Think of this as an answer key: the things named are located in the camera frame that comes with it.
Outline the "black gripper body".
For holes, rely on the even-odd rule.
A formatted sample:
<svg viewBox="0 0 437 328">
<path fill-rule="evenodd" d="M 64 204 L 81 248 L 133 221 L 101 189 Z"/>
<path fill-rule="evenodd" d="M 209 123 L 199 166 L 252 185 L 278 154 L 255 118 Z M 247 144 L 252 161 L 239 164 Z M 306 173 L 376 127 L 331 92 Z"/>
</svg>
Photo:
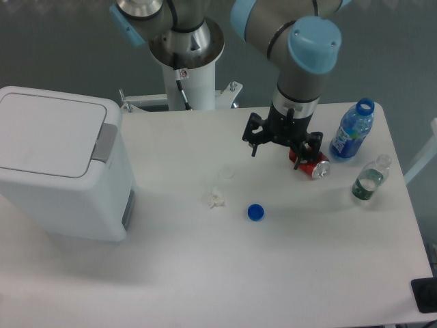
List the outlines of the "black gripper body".
<svg viewBox="0 0 437 328">
<path fill-rule="evenodd" d="M 312 116 L 311 114 L 305 118 L 294 118 L 293 115 L 282 114 L 271 104 L 264 125 L 267 142 L 282 146 L 291 146 L 292 144 L 297 146 L 307 141 L 309 138 L 307 128 Z"/>
</svg>

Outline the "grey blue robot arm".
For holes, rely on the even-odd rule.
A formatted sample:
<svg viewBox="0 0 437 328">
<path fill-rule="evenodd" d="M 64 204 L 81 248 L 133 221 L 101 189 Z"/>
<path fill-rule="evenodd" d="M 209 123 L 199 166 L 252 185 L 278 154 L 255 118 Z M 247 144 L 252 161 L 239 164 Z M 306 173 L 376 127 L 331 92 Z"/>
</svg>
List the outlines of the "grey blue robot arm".
<svg viewBox="0 0 437 328">
<path fill-rule="evenodd" d="M 250 147 L 288 147 L 296 164 L 318 160 L 323 134 L 307 130 L 341 47 L 329 20 L 344 1 L 235 1 L 234 31 L 279 69 L 267 118 L 251 114 L 243 132 Z M 161 65 L 172 111 L 218 106 L 215 64 L 225 42 L 207 17 L 207 1 L 114 1 L 115 25 L 132 45 L 146 44 Z"/>
</svg>

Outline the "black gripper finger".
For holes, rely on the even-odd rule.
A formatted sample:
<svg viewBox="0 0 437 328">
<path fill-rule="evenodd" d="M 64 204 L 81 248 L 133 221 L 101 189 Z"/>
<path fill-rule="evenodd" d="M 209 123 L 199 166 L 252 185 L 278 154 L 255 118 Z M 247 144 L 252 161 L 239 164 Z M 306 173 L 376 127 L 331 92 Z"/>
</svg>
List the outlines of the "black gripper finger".
<svg viewBox="0 0 437 328">
<path fill-rule="evenodd" d="M 270 141 L 268 121 L 263 120 L 262 117 L 255 112 L 251 113 L 246 123 L 242 140 L 249 144 L 252 148 L 251 156 L 255 157 L 258 146 Z"/>
<path fill-rule="evenodd" d="M 306 132 L 304 139 L 299 144 L 296 154 L 294 169 L 297 170 L 300 164 L 313 164 L 318 161 L 320 146 L 322 144 L 322 132 Z"/>
</svg>

